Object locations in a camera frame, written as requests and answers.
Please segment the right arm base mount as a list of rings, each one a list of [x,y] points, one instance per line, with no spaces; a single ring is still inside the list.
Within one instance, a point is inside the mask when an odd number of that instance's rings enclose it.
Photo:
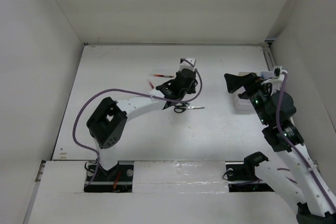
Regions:
[[[273,192],[274,190],[255,174],[255,168],[269,159],[262,152],[255,152],[243,161],[226,163],[222,179],[228,182],[230,193]]]

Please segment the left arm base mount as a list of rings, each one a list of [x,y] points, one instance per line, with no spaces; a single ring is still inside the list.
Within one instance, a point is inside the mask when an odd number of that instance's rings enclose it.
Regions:
[[[112,170],[96,169],[95,162],[86,162],[86,180],[84,192],[86,193],[131,193],[133,187],[134,162],[119,162]]]

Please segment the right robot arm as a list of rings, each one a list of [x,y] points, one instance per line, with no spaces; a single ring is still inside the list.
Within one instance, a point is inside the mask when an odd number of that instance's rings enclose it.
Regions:
[[[251,102],[265,126],[262,131],[265,140],[295,181],[291,182],[262,152],[245,157],[239,171],[270,186],[296,214],[298,223],[335,223],[335,194],[323,180],[291,121],[297,110],[293,98],[285,92],[287,71],[276,68],[268,79],[254,72],[244,76],[226,73],[224,78],[229,93],[245,89],[239,98]]]

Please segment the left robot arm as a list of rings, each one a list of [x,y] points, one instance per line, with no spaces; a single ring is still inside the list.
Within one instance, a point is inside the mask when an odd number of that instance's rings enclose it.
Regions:
[[[187,94],[196,92],[196,85],[196,71],[184,68],[176,73],[175,79],[153,89],[148,97],[139,95],[120,101],[114,101],[110,97],[104,98],[86,123],[99,152],[100,176],[105,180],[112,180],[117,175],[118,158],[115,145],[120,140],[127,122],[178,104]]]

